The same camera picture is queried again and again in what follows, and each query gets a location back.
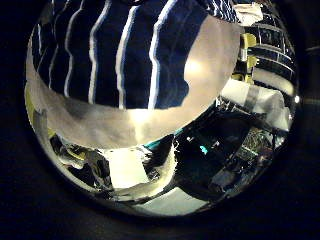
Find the white stripe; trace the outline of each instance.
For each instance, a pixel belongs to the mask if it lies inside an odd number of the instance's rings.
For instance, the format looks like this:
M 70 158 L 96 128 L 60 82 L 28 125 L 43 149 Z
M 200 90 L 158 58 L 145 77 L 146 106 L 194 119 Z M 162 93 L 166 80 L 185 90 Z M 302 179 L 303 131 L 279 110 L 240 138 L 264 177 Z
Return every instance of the white stripe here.
M 219 7 L 214 0 L 212 0 L 212 4 L 214 5 L 213 16 L 216 17 L 218 15 L 218 8 Z
M 68 3 L 69 3 L 69 0 L 65 3 L 62 11 L 57 15 L 57 17 L 56 17 L 56 19 L 55 19 L 55 21 L 53 23 L 53 34 L 54 34 L 55 38 L 57 38 L 57 21 L 61 17 L 62 13 L 67 9 Z M 59 45 L 57 44 L 57 47 L 56 47 L 56 49 L 54 51 L 54 54 L 53 54 L 53 57 L 51 59 L 50 66 L 49 66 L 49 89 L 51 89 L 51 86 L 52 86 L 52 71 L 53 71 L 53 68 L 54 68 L 54 65 L 55 65 L 55 61 L 56 61 L 56 58 L 57 58 L 58 51 L 59 51 Z
M 67 29 L 67 36 L 66 36 L 66 41 L 65 41 L 65 49 L 69 54 L 69 70 L 68 70 L 68 74 L 67 74 L 67 77 L 66 77 L 66 80 L 65 80 L 65 83 L 64 83 L 64 95 L 66 97 L 69 97 L 69 84 L 70 84 L 70 79 L 71 79 L 71 75 L 72 75 L 72 72 L 73 72 L 73 64 L 74 64 L 74 57 L 73 57 L 73 55 L 71 53 L 71 50 L 70 50 L 70 39 L 71 39 L 72 27 L 73 27 L 73 24 L 74 24 L 74 22 L 75 22 L 75 20 L 76 20 L 76 18 L 78 16 L 78 14 L 83 10 L 84 1 L 85 0 L 82 0 L 78 11 L 76 11 L 72 15 L 72 17 L 70 19 L 70 22 L 69 22 L 69 25 L 68 25 L 68 29 Z
M 223 0 L 220 0 L 220 13 L 221 13 L 221 19 L 225 20 L 225 15 L 223 14 Z
M 55 12 L 54 12 L 54 5 L 55 5 L 54 0 L 51 0 L 51 5 L 52 5 L 52 13 L 53 13 L 53 15 L 54 15 L 54 14 L 55 14 Z
M 52 86 L 52 70 L 54 68 L 54 64 L 55 64 L 55 60 L 57 58 L 58 50 L 59 50 L 59 46 L 57 46 L 56 49 L 54 50 L 54 54 L 53 54 L 53 57 L 51 59 L 51 63 L 49 66 L 49 89 L 51 89 L 51 86 Z
M 151 40 L 151 46 L 149 50 L 149 57 L 152 62 L 152 74 L 151 74 L 151 86 L 150 86 L 150 95 L 149 95 L 149 103 L 148 109 L 154 109 L 157 103 L 158 97 L 158 84 L 159 84 L 159 73 L 160 73 L 160 64 L 158 59 L 156 58 L 157 48 L 159 44 L 159 32 L 166 21 L 170 10 L 176 4 L 178 0 L 169 0 L 164 8 L 162 9 L 158 21 L 153 26 L 153 36 Z
M 39 41 L 39 55 L 42 55 L 42 37 L 41 37 L 41 26 L 38 24 L 38 41 Z
M 227 18 L 228 21 L 232 21 L 232 14 L 231 14 L 231 9 L 230 9 L 230 2 L 228 1 L 225 5 L 226 5 L 226 10 L 227 10 Z
M 40 66 L 42 65 L 43 59 L 44 59 L 44 57 L 45 57 L 46 54 L 47 54 L 47 51 L 48 51 L 48 48 L 46 48 L 46 50 L 44 51 L 44 53 L 43 53 L 43 55 L 42 55 L 42 57 L 41 57 L 41 59 L 40 59 L 40 62 L 39 62 L 38 68 L 37 68 L 37 72 L 38 72 L 38 73 L 39 73 L 39 71 L 40 71 Z
M 98 73 L 98 54 L 97 54 L 97 39 L 96 34 L 99 30 L 101 24 L 104 22 L 106 16 L 108 15 L 109 9 L 111 6 L 111 1 L 106 0 L 104 8 L 94 24 L 93 28 L 90 32 L 90 50 L 89 50 L 89 56 L 90 60 L 92 62 L 92 69 L 91 69 L 91 76 L 90 76 L 90 86 L 89 86 L 89 94 L 88 94 L 88 101 L 90 104 L 93 104 L 95 101 L 95 94 L 96 94 L 96 81 L 97 81 L 97 73 Z
M 314 46 L 314 47 L 309 47 L 306 49 L 307 52 L 310 52 L 310 51 L 315 51 L 315 50 L 318 50 L 320 49 L 320 46 Z
M 134 18 L 135 18 L 137 9 L 138 9 L 138 6 L 133 6 L 129 11 L 128 19 L 122 31 L 120 43 L 118 46 L 117 56 L 116 56 L 117 88 L 119 91 L 119 109 L 124 109 L 126 107 L 125 106 L 126 91 L 124 88 L 123 65 L 125 61 L 127 44 L 128 44 L 132 24 L 134 23 Z

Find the white cloth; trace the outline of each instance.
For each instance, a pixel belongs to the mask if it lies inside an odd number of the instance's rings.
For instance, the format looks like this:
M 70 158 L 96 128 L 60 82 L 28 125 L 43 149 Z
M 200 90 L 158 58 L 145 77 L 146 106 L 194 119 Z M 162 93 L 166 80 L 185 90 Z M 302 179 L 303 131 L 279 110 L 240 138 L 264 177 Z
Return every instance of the white cloth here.
M 208 202 L 196 199 L 176 187 L 145 204 L 135 205 L 138 211 L 158 216 L 182 216 L 193 213 Z
M 261 5 L 258 3 L 236 4 L 233 7 L 240 21 L 240 26 L 251 26 L 256 22 L 263 20 Z
M 134 148 L 100 150 L 109 161 L 110 177 L 114 189 L 123 189 L 149 182 L 139 152 Z
M 280 91 L 272 90 L 245 82 L 230 79 L 221 92 L 221 96 L 242 107 L 252 105 L 252 112 L 266 113 L 266 122 L 272 127 L 289 131 L 291 125 L 290 110 L 285 107 Z

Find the blue striped shirt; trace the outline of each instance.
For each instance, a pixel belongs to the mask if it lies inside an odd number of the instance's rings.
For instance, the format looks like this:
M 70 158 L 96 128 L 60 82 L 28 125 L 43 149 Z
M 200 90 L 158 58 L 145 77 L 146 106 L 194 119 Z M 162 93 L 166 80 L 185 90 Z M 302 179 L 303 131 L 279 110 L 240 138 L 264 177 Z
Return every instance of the blue striped shirt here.
M 180 106 L 184 66 L 210 14 L 236 22 L 228 0 L 52 0 L 32 37 L 35 69 L 55 92 L 120 109 Z

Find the striped shirt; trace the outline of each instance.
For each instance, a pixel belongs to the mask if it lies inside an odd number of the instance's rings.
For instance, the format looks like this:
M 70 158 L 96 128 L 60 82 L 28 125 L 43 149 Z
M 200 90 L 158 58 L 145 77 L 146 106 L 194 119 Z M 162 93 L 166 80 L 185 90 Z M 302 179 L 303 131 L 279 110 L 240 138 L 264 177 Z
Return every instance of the striped shirt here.
M 34 29 L 35 69 L 53 91 L 119 109 L 180 106 L 184 66 L 208 15 L 236 22 L 228 0 L 52 0 Z

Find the yellow object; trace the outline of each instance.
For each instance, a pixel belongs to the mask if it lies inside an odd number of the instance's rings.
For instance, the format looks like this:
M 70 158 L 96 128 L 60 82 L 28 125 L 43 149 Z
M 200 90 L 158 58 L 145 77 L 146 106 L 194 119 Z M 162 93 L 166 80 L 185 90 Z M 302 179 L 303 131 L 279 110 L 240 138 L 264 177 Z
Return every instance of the yellow object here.
M 258 58 L 256 58 L 255 56 L 248 56 L 247 59 L 247 69 L 253 68 L 254 66 L 256 66 L 258 63 Z
M 25 96 L 25 104 L 26 104 L 27 114 L 28 114 L 29 122 L 33 128 L 33 113 L 35 112 L 35 109 L 34 109 L 32 101 L 31 101 L 31 96 L 30 96 L 28 84 L 26 85 L 24 90 L 25 90 L 24 96 Z M 55 134 L 56 133 L 52 129 L 48 128 L 49 139 L 51 139 Z
M 249 84 L 254 84 L 254 81 L 253 81 L 251 75 L 246 75 L 246 76 L 244 77 L 244 81 L 245 81 L 246 83 L 249 83 Z
M 72 152 L 70 149 L 67 149 L 67 152 L 74 158 L 79 159 L 84 161 L 84 159 L 86 158 L 86 154 L 84 152 L 80 153 L 80 154 L 76 154 L 74 152 Z
M 231 78 L 234 79 L 234 80 L 243 81 L 243 75 L 242 74 L 232 74 Z
M 248 49 L 257 45 L 257 38 L 251 33 L 241 34 L 241 48 Z

